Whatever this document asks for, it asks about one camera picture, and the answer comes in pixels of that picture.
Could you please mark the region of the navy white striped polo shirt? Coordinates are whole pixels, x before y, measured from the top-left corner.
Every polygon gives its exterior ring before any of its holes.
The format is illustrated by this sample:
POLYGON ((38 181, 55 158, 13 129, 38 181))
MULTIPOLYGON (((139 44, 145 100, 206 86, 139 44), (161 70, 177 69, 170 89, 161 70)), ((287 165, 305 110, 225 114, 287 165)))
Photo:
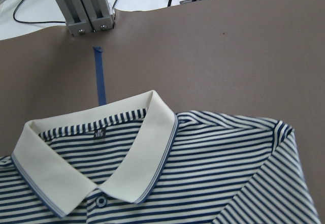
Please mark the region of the navy white striped polo shirt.
POLYGON ((320 223, 293 128, 174 113, 154 91, 28 121, 1 158, 1 223, 320 223))

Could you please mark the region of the brown paper table cover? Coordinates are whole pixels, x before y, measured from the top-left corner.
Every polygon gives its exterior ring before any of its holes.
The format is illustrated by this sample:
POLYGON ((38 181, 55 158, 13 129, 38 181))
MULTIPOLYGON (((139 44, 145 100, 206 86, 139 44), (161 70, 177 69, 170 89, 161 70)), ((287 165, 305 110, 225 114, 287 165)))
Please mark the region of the brown paper table cover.
POLYGON ((1 155, 31 119, 98 105, 93 47, 110 102, 156 90, 175 112, 280 119, 295 129, 324 219, 324 0, 207 0, 116 11, 112 30, 65 26, 1 41, 1 155))

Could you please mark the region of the aluminium frame post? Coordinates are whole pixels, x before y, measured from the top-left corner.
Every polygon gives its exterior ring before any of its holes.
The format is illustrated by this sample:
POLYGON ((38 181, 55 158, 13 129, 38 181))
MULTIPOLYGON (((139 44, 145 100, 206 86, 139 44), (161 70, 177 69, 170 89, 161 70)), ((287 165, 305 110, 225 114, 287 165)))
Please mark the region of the aluminium frame post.
POLYGON ((107 31, 115 19, 108 0, 55 0, 73 36, 107 31))

